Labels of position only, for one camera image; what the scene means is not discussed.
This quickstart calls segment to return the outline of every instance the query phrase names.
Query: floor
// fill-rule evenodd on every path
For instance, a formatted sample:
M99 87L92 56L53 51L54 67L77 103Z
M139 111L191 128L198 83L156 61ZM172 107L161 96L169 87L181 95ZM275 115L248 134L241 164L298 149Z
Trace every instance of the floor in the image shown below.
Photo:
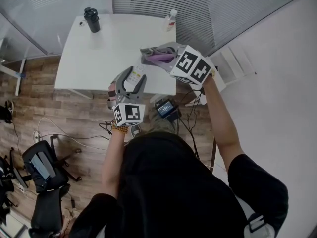
M60 57L40 58L27 60L24 68L26 78L22 80L20 95L16 97L16 80L1 74L0 75L0 105L4 105L7 99L13 100L15 104L13 122L19 137L19 147L17 147L17 136L12 124L0 124L0 155L8 155L11 147L15 148L14 164L17 168L23 168L21 154L33 144L33 132L36 130L39 120L42 117L51 119L65 132L73 137L92 137L103 135L109 137L108 133L101 129L98 124L105 120L112 120L113 113L107 108L107 92L93 92L94 99L88 100L73 94L67 90L54 90L54 82L58 69ZM7 65L12 69L19 69L19 63ZM177 94L174 96L176 102L181 101L185 94L189 92L188 85L177 84ZM145 96L145 103L149 103L151 95ZM190 93L185 97L183 103L194 98ZM191 108L186 108L180 104L183 120L187 119ZM197 124L193 129L195 142L201 161L212 166L213 133L207 106L197 106ZM147 129L149 118L145 116L143 129ZM191 126L194 124L194 115L190 118ZM42 135L51 133L62 133L49 121L44 119L39 125ZM180 125L179 135L193 148L190 134L183 125ZM74 216L79 213L89 203L92 196L100 191L101 167L105 158L105 149L108 141L102 138L88 140L78 140L81 143L104 150L84 147L73 140L60 136L55 141L58 156L65 156L75 149L80 148L82 153L69 159L70 166L66 168L74 176L81 176L82 181L75 183L69 181L71 188L69 193L74 198L76 209ZM9 196L14 203L18 204L15 209L24 217L31 219L35 207L36 195L32 181L26 192L21 192L15 183L15 192ZM69 216L71 211L70 195L62 199L63 214Z

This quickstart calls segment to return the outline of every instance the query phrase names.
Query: person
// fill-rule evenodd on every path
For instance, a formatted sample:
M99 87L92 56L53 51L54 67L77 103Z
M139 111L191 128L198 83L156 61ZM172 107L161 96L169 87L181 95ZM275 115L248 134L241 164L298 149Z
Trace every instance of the person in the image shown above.
M236 196L263 215L277 235L288 211L286 186L243 152L211 76L203 88L229 186L166 120L151 117L151 131L126 146L119 127L107 149L102 193L78 216L70 238L242 238L248 220Z

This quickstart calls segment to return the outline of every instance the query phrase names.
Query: white cable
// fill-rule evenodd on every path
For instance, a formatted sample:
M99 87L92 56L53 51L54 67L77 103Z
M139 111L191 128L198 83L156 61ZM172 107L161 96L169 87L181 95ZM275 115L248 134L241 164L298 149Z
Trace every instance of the white cable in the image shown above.
M76 143L78 143L78 144L80 144L80 145L82 145L82 146L89 147L89 148L94 148L94 149L98 149L98 150L105 150L105 151L107 150L107 149L98 148L98 147L94 147L94 146L84 145L84 144L78 142L76 139L74 139L73 137L71 137L70 135L68 135L65 131L63 131L59 126L57 126L52 120L50 120L50 119L48 119L48 118L46 118L46 117L42 117L42 118L40 119L36 131L33 132L33 136L34 136L35 132L37 132L39 135L41 135L40 132L39 132L39 126L40 126L40 123L41 123L41 121L42 121L43 119L46 119L46 120L50 121L53 125L55 125L57 128L59 128L65 135L67 135L69 138L71 138L71 139L74 140Z

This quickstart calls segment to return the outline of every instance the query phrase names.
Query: black water bottle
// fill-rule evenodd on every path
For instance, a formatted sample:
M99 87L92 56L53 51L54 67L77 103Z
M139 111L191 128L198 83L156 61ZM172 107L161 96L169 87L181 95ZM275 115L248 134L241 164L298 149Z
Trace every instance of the black water bottle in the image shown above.
M87 7L85 9L84 18L93 33L97 33L100 30L99 17L96 9L91 9L90 7Z

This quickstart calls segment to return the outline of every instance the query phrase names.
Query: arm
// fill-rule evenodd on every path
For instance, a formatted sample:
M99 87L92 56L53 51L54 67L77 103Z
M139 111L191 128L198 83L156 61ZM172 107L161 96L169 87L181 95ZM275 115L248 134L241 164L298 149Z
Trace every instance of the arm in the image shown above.
M123 157L125 134L118 130L112 131L102 170L102 192L118 197L120 169Z
M238 155L243 154L238 132L211 76L207 77L203 83L203 88L205 90L214 137L228 172L232 160Z

